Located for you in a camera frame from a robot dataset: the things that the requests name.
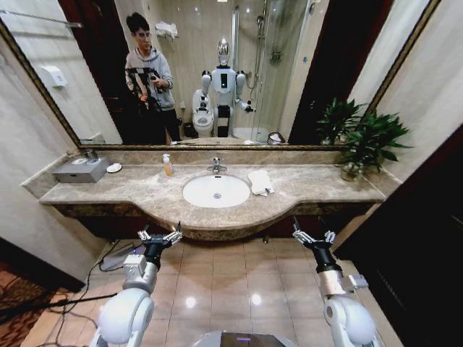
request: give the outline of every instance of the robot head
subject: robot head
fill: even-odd
[[[221,66],[227,65],[229,63],[230,57],[230,45],[226,42],[225,38],[222,38],[217,44],[218,51],[218,61]]]

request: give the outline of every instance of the mirror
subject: mirror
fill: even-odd
[[[427,2],[0,0],[0,17],[78,145],[319,145],[326,106],[371,102]]]

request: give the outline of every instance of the glass shower door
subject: glass shower door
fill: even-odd
[[[266,142],[269,133],[279,130],[306,6],[307,0],[270,0],[267,5],[252,140]]]

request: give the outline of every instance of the person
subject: person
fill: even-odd
[[[127,16],[127,26],[135,40],[135,49],[127,55],[125,65],[127,87],[140,101],[143,131],[151,143],[166,143],[166,132],[173,141],[180,141],[177,114],[170,89],[174,85],[166,57],[151,45],[150,26],[134,12]]]

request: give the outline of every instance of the sink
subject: sink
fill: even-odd
[[[197,177],[183,187],[183,198],[198,207],[223,208],[241,205],[249,194],[246,182],[225,175]]]

